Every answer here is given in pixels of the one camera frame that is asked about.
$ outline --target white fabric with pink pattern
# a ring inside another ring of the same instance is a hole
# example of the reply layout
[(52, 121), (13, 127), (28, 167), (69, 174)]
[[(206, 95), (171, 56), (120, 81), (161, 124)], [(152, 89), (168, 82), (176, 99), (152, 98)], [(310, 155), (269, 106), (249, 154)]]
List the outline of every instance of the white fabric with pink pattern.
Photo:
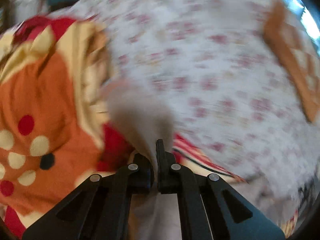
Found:
[(264, 175), (274, 197), (297, 197), (319, 156), (319, 130), (264, 44), (271, 0), (80, 0), (52, 15), (96, 16), (113, 61), (176, 114), (176, 128), (216, 164)]

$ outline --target folded cloth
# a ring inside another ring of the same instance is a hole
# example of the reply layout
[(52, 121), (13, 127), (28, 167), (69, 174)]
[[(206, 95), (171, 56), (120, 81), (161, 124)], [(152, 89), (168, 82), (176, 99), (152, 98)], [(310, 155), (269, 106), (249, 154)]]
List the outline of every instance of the folded cloth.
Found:
[(0, 203), (18, 215), (49, 211), (99, 160), (108, 115), (97, 95), (111, 75), (102, 30), (36, 17), (0, 40)]
[(151, 161), (155, 172), (155, 183), (150, 194), (132, 196), (129, 218), (131, 238), (135, 240), (181, 238), (176, 197), (161, 195), (157, 192), (156, 186), (158, 167), (156, 140), (162, 138), (165, 150), (171, 151), (173, 144), (171, 111), (152, 94), (126, 80), (114, 81), (102, 90), (102, 94), (108, 102), (113, 126), (139, 153)]

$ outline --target cloth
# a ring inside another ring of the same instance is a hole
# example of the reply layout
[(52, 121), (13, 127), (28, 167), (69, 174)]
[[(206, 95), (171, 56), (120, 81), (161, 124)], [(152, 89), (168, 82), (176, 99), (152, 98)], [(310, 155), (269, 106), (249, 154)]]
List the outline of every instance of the cloth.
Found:
[[(173, 140), (173, 117), (170, 110), (161, 101), (146, 93), (146, 90), (133, 85), (117, 86), (108, 94), (107, 102), (114, 127), (128, 142), (139, 149), (138, 152), (152, 161), (155, 182), (157, 181), (155, 142), (158, 138), (163, 138), (166, 151), (169, 151), (173, 144), (173, 149), (179, 150), (183, 155), (179, 157), (179, 163), (203, 176), (212, 172), (219, 173), (227, 182), (233, 183), (232, 186), (268, 218), (282, 226), (287, 237), (292, 234), (294, 225), (292, 226), (291, 220), (297, 217), (296, 201), (289, 198), (274, 198), (270, 187), (265, 186), (268, 184), (265, 177), (252, 179), (246, 183), (244, 179), (210, 162), (201, 150), (179, 134), (176, 134)], [(192, 160), (198, 160), (197, 165), (192, 165), (187, 156), (192, 156)], [(208, 171), (199, 164), (207, 165), (213, 170)], [(176, 195), (161, 195), (154, 185), (148, 196), (134, 196), (131, 205), (130, 220), (135, 221), (131, 230), (134, 231), (132, 235), (135, 239), (181, 239)]]
[(124, 136), (114, 129), (111, 123), (103, 125), (105, 136), (105, 150), (99, 162), (98, 171), (116, 171), (127, 164), (134, 147)]
[(39, 13), (46, 14), (48, 10), (42, 6), (41, 0), (12, 0), (10, 10), (10, 26), (19, 24)]
[(319, 131), (263, 42), (271, 2), (80, 0), (52, 15), (96, 15), (119, 72), (155, 91), (183, 137), (233, 174), (264, 174), (275, 198), (297, 198), (314, 173)]
[(0, 40), (0, 203), (18, 215), (50, 210), (102, 153), (92, 95), (108, 78), (101, 30), (37, 17)]
[(4, 223), (7, 228), (13, 233), (18, 239), (22, 239), (22, 235), (26, 230), (26, 227), (21, 223), (16, 211), (8, 206), (5, 212)]
[(264, 25), (264, 38), (289, 72), (309, 121), (320, 108), (320, 60), (301, 22), (276, 0)]

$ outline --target blanket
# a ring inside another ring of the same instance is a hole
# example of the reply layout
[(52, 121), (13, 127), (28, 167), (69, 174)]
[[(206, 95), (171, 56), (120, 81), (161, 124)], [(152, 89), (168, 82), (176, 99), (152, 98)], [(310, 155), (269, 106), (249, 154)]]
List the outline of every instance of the blanket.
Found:
[(280, 199), (313, 173), (304, 149), (317, 144), (296, 140), (307, 124), (286, 71), (262, 42), (269, 4), (80, 0), (54, 14), (96, 14), (107, 23), (121, 73), (148, 83), (174, 109), (179, 132), (211, 162), (248, 180), (264, 174), (270, 195)]
[(30, 21), (0, 40), (0, 203), (22, 215), (47, 212), (95, 167), (107, 119), (95, 95), (109, 75), (101, 26)]

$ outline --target red fabric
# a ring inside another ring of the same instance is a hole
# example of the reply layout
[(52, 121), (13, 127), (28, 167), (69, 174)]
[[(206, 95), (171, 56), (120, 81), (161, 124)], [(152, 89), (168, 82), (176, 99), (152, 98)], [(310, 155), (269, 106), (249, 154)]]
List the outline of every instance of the red fabric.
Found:
[(0, 183), (0, 192), (5, 197), (10, 197), (14, 192), (14, 185), (11, 181), (3, 180)]
[(173, 153), (173, 155), (174, 155), (174, 157), (176, 159), (176, 163), (181, 163), (181, 159), (183, 158), (181, 153), (176, 151), (176, 150), (173, 150), (172, 153)]
[(14, 42), (33, 41), (48, 25), (51, 25), (55, 40), (58, 41), (66, 30), (76, 22), (71, 17), (50, 19), (44, 16), (34, 16), (26, 20), (14, 34)]
[(30, 114), (27, 114), (19, 120), (19, 123), (18, 123), (19, 133), (26, 136), (32, 132), (34, 126), (35, 126), (35, 120)]
[(190, 143), (187, 139), (185, 139), (184, 137), (182, 137), (182, 136), (181, 136), (180, 134), (178, 134), (178, 133), (176, 133), (176, 134), (174, 135), (174, 139), (184, 142), (186, 145), (188, 145), (188, 146), (191, 147), (191, 148), (197, 148), (195, 145), (193, 145), (192, 143)]
[(20, 222), (20, 219), (15, 212), (14, 209), (12, 209), (10, 206), (7, 207), (7, 211), (5, 213), (4, 217), (4, 223), (7, 226), (7, 228), (19, 239), (22, 238), (22, 235), (26, 228), (24, 225)]
[(116, 171), (127, 164), (130, 153), (134, 150), (124, 137), (110, 123), (103, 126), (105, 152), (98, 163), (98, 171)]

